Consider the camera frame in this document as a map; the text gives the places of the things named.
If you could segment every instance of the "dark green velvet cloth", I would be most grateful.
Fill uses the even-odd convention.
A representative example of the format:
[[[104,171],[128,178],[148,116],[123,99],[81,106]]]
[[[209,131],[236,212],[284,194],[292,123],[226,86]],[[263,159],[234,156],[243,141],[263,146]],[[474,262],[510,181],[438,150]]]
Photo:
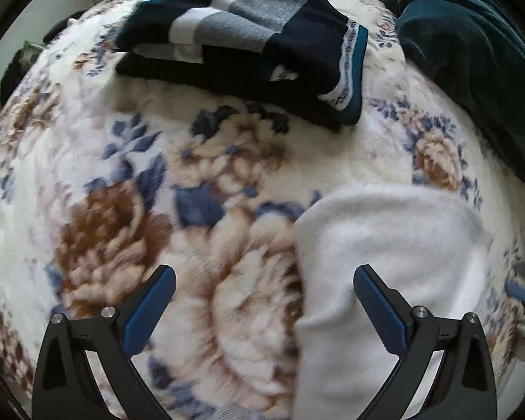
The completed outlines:
[[[384,0],[414,61],[525,182],[525,41],[495,0]]]

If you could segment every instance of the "bedspread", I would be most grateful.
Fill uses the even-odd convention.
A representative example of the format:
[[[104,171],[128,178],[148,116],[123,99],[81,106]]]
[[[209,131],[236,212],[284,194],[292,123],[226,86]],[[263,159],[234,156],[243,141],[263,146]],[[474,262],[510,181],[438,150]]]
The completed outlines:
[[[525,344],[522,306],[503,293],[525,260],[525,186],[405,61],[381,0],[329,0],[370,31],[361,118],[338,134],[276,106],[117,77],[113,39],[138,1],[71,23],[0,114],[0,354],[28,394],[51,313],[94,314],[166,263],[176,296],[133,358],[157,399],[176,419],[232,401],[288,418],[303,314],[292,224],[351,182],[441,188],[480,213],[494,241],[476,312],[501,392]]]

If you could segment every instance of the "white towel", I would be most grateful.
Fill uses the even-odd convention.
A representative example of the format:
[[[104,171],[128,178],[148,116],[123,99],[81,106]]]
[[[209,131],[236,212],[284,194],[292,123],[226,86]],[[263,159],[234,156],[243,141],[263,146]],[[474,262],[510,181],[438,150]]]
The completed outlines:
[[[455,319],[476,308],[488,276],[491,235],[479,216],[457,194],[421,186],[342,188],[301,216],[295,238],[304,310],[293,420],[358,418],[398,360],[354,294],[359,265],[411,306]],[[428,393],[441,352],[434,356],[406,415]]]

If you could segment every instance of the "gray stripe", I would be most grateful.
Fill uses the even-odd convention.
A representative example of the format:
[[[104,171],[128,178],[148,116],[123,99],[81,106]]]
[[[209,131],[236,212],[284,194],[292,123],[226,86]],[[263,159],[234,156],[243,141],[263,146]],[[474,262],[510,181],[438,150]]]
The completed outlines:
[[[205,46],[261,53],[274,33],[238,15],[217,12],[200,21],[194,32],[194,41]]]
[[[308,0],[235,0],[228,11],[279,33]]]

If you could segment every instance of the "navy blue towel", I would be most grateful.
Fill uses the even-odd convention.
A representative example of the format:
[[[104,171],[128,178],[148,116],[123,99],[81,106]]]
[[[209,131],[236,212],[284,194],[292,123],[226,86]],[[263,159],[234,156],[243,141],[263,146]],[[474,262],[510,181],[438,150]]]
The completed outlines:
[[[367,34],[327,0],[150,0],[116,39],[133,54],[117,71],[264,100],[324,126],[353,125]],[[294,94],[286,99],[281,89]]]

